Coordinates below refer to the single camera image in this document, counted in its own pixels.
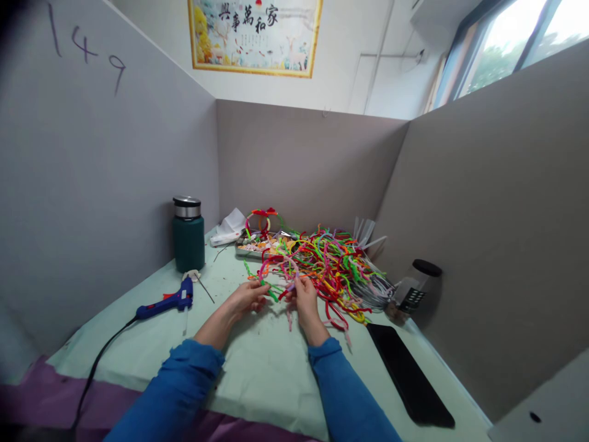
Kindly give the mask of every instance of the bottle lid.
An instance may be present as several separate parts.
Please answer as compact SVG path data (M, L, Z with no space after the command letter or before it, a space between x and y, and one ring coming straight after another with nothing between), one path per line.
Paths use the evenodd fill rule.
M442 274L442 269L437 265L425 260L414 260L413 267L421 273L431 277L439 277Z
M191 220L201 216L201 200L191 196L175 196L172 199L176 217Z
M178 207L199 207L201 205L201 200L192 198L192 196L177 195L172 199L174 200L174 205Z

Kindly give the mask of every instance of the blue sleeve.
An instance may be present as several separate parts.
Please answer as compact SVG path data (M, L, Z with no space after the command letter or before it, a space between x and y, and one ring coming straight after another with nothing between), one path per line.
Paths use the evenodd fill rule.
M385 412L345 358L337 339L309 347L309 360L334 442L401 442Z
M158 375L105 441L181 440L224 362L213 347L186 339L170 351Z

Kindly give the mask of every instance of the table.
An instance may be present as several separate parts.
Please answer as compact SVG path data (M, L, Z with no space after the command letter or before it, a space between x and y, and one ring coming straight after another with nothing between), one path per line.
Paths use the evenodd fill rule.
M183 314L176 310L137 322L105 351L95 379L143 391L169 351L185 338L191 338L246 280L243 260L235 257L233 245L218 254L221 247L210 247L209 238L210 233L206 238L206 265L201 279L215 304L201 285L195 283L186 336L182 336ZM253 272L261 267L261 262L249 260L248 263ZM88 321L48 363L59 374L87 378L102 346L133 317L137 307L160 301L163 293L178 291L181 278L174 262L168 263ZM275 281L270 279L273 284L278 281L275 278ZM325 319L325 310L320 308L319 311ZM289 332L286 304L275 304L269 299L262 313L252 313L235 326L225 350L225 365L205 407L327 441L321 399L296 315L294 312L293 330ZM392 325L382 313L371 314L369 318L375 324ZM410 322L405 328L392 326L456 420L453 430L419 427L413 423L366 327L351 318L348 322L352 348L348 348L342 332L333 328L329 328L329 332L339 340L352 367L405 442L489 441L489 422L414 324Z

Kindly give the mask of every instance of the gray partition wall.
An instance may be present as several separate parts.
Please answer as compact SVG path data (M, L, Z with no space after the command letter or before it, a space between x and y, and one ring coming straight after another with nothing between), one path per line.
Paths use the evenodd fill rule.
M375 237L445 272L415 321L496 421L589 346L589 41L411 122Z
M175 194L219 221L215 99L108 3L52 6L0 72L0 294L46 354L172 258Z
M375 219L408 122L218 100L217 127L222 216L272 206L299 231L352 230Z

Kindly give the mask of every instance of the stainless steel cap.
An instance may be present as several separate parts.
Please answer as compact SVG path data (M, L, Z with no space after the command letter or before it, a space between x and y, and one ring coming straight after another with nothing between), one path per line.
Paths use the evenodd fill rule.
M178 218L198 218L201 215L201 200L191 196L175 196L174 211Z

